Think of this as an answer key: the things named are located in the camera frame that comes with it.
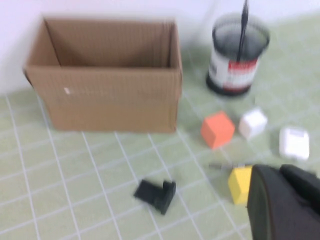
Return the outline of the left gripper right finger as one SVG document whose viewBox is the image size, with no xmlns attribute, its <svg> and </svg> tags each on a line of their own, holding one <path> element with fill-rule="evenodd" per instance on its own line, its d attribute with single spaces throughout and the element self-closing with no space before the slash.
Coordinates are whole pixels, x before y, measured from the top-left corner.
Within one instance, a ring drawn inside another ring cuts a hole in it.
<svg viewBox="0 0 320 240">
<path fill-rule="evenodd" d="M 295 191 L 310 203 L 313 209 L 320 208 L 320 179 L 314 173 L 292 164 L 283 164 L 279 171 Z"/>
</svg>

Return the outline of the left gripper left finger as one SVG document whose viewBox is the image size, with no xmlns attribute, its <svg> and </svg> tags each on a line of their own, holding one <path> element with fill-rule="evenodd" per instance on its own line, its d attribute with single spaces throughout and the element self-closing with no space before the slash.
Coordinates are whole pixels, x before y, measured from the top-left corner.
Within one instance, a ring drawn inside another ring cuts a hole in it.
<svg viewBox="0 0 320 240">
<path fill-rule="evenodd" d="M 247 213 L 254 240 L 318 240 L 320 209 L 313 209 L 280 173 L 280 167 L 252 167 Z"/>
</svg>

